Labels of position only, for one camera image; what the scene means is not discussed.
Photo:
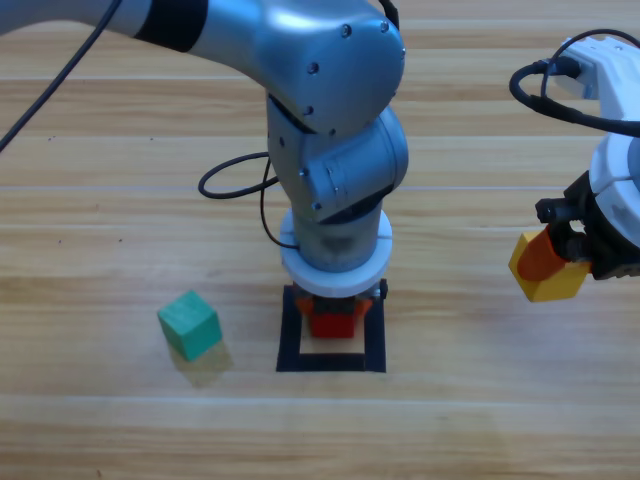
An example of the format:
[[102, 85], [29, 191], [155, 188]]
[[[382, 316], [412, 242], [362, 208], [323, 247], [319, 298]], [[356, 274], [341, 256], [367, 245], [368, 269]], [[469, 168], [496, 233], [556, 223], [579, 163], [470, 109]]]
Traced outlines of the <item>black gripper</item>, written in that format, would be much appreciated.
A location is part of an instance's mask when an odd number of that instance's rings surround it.
[[538, 220], [546, 226], [521, 235], [522, 252], [516, 272], [532, 282], [549, 279], [565, 265], [587, 261], [596, 280], [637, 277], [639, 247], [606, 219], [596, 203], [589, 173], [567, 187], [561, 198], [543, 198], [535, 204]]
[[388, 282], [381, 279], [373, 287], [360, 294], [344, 298], [328, 298], [311, 294], [299, 285], [294, 285], [294, 304], [302, 316], [321, 314], [350, 315], [364, 318], [371, 307], [386, 299]]

